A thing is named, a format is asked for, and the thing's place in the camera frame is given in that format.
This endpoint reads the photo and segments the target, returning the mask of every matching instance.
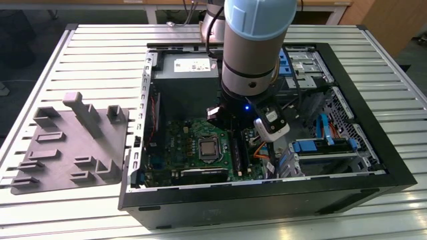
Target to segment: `green circuit board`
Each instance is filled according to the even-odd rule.
[[[200,159],[198,140],[214,139],[218,157],[206,163]],[[249,165],[249,172],[241,175],[233,171],[232,155],[229,152],[228,132],[210,125],[205,119],[196,118],[185,121],[168,121],[165,126],[164,169],[152,172],[156,187],[170,186],[170,175],[184,169],[224,168],[228,169],[228,182],[262,179],[260,164]]]

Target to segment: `wooden cabinet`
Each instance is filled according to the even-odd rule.
[[[353,0],[340,25],[365,25],[396,57],[427,22],[427,0]]]

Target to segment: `motherboard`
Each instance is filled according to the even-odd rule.
[[[244,131],[246,144],[254,134],[253,129]],[[248,169],[234,171],[229,133],[205,119],[168,121],[164,142],[162,155],[149,156],[150,170],[145,173],[149,187],[262,179],[262,163],[252,156]]]

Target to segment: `3d printed holder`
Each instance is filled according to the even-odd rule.
[[[62,104],[72,111],[36,110],[37,127],[10,184],[14,195],[120,182],[129,111],[118,105],[96,110],[80,92],[68,92]]]

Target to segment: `red cable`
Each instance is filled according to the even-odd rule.
[[[154,98],[153,98],[153,96],[150,96],[150,114],[152,114],[152,131],[150,131],[150,135],[149,135],[149,139],[148,139],[145,147],[148,146],[149,142],[152,141],[154,131],[156,131],[156,114],[154,114]]]

